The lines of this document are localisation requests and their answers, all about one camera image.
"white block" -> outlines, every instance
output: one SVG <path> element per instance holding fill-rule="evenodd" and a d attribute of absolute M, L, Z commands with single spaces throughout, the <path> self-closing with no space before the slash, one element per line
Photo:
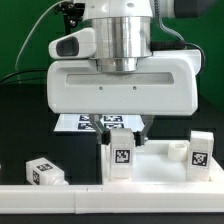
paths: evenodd
<path fill-rule="evenodd" d="M 209 181 L 213 146 L 213 133 L 191 132 L 187 181 Z"/>
<path fill-rule="evenodd" d="M 130 179 L 133 170 L 134 135 L 131 129 L 111 130 L 110 180 Z"/>
<path fill-rule="evenodd" d="M 68 185 L 64 171 L 45 158 L 26 163 L 27 181 L 33 185 Z"/>

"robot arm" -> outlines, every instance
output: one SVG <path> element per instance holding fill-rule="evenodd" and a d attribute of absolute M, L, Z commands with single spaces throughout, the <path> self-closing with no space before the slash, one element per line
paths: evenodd
<path fill-rule="evenodd" d="M 85 3 L 84 28 L 49 46 L 53 58 L 66 59 L 53 63 L 48 72 L 48 102 L 54 112 L 92 114 L 101 135 L 98 114 L 148 115 L 150 127 L 155 115 L 196 111 L 201 53 L 185 44 L 180 50 L 152 50 L 150 24 L 158 17 L 152 10 L 158 1 L 77 2 Z M 209 6 L 214 0 L 203 2 Z M 160 15 L 178 14 L 181 3 L 186 1 L 161 1 Z M 190 11 L 178 15 L 189 17 Z"/>

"black table surface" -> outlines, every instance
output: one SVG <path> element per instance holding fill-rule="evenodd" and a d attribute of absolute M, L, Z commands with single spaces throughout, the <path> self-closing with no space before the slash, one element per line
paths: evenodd
<path fill-rule="evenodd" d="M 99 154 L 94 133 L 55 133 L 58 115 L 47 104 L 46 85 L 8 85 L 0 88 L 0 183 L 28 184 L 25 163 L 45 157 L 65 171 L 70 184 L 100 184 Z M 161 117 L 150 139 L 188 139 L 191 130 L 211 131 L 214 157 L 224 166 L 224 113 L 199 96 L 191 117 Z M 224 214 L 92 214 L 1 215 L 11 223 L 224 223 Z"/>

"metal cylinder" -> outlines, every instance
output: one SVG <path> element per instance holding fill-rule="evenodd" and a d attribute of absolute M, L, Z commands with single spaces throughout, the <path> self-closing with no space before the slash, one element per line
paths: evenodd
<path fill-rule="evenodd" d="M 151 18 L 118 17 L 84 21 L 95 31 L 98 70 L 128 72 L 137 69 L 137 58 L 151 56 Z"/>

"green background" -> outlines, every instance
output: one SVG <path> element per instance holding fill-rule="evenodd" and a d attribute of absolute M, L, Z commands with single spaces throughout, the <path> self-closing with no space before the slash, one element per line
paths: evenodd
<path fill-rule="evenodd" d="M 1 1 L 0 6 L 0 78 L 14 72 L 17 54 L 42 13 L 56 0 L 14 0 Z M 198 77 L 202 96 L 224 111 L 224 1 L 218 0 L 215 7 L 198 19 L 165 19 L 164 23 L 180 32 L 187 42 L 200 45 L 206 54 L 207 63 Z M 20 69 L 47 68 L 52 60 L 48 56 L 48 44 L 64 35 L 62 15 L 53 11 L 43 20 L 29 42 Z M 153 40 L 170 40 L 153 23 Z"/>

